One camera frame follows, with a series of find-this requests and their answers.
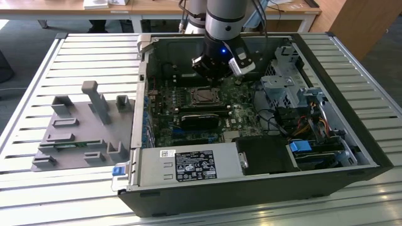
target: white box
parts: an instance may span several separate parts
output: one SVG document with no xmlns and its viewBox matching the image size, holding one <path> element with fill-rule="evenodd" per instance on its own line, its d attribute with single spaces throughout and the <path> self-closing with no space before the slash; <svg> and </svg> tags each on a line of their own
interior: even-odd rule
<svg viewBox="0 0 402 226">
<path fill-rule="evenodd" d="M 128 0 L 108 0 L 108 3 L 110 5 L 120 5 L 124 6 L 126 4 Z"/>
<path fill-rule="evenodd" d="M 106 0 L 84 0 L 84 9 L 108 8 Z"/>
</svg>

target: barcode sticker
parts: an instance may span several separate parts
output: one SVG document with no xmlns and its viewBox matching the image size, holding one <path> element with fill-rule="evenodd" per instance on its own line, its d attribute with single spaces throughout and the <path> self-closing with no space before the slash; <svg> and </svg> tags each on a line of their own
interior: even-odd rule
<svg viewBox="0 0 402 226">
<path fill-rule="evenodd" d="M 174 157 L 176 150 L 160 150 L 160 157 Z"/>
<path fill-rule="evenodd" d="M 110 11 L 110 13 L 128 13 L 128 11 Z"/>
</svg>

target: robotic arm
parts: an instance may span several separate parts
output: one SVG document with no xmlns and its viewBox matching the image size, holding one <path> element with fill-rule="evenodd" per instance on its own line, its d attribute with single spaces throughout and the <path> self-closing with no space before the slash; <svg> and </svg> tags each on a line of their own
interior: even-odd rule
<svg viewBox="0 0 402 226">
<path fill-rule="evenodd" d="M 248 0 L 189 0 L 185 33 L 204 31 L 203 52 L 192 60 L 192 68 L 211 81 L 219 81 L 232 73 L 244 75 L 255 69 L 252 54 L 240 38 L 247 4 Z"/>
</svg>

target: wooden cabinet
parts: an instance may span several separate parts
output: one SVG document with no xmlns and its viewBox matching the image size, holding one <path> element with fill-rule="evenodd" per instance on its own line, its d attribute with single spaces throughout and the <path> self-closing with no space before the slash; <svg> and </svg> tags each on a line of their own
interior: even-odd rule
<svg viewBox="0 0 402 226">
<path fill-rule="evenodd" d="M 311 32 L 331 31 L 360 60 L 402 11 L 402 0 L 315 0 Z"/>
</svg>

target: green circuit board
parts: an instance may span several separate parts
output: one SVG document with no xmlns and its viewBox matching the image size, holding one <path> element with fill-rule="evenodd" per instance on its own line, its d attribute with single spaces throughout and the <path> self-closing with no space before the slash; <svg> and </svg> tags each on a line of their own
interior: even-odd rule
<svg viewBox="0 0 402 226">
<path fill-rule="evenodd" d="M 240 137 L 261 135 L 263 129 L 251 105 L 252 84 L 253 82 L 235 84 L 235 78 L 228 77 L 216 88 L 178 88 L 172 81 L 164 81 L 156 89 L 157 91 L 150 91 L 153 95 L 150 97 L 150 113 L 156 147 L 223 143 L 224 132 L 227 131 L 237 131 Z M 182 115 L 176 114 L 176 109 L 193 107 L 197 100 L 201 102 L 212 99 L 211 104 L 227 107 L 229 115 L 219 117 L 217 127 L 212 129 L 184 131 L 180 128 Z"/>
</svg>

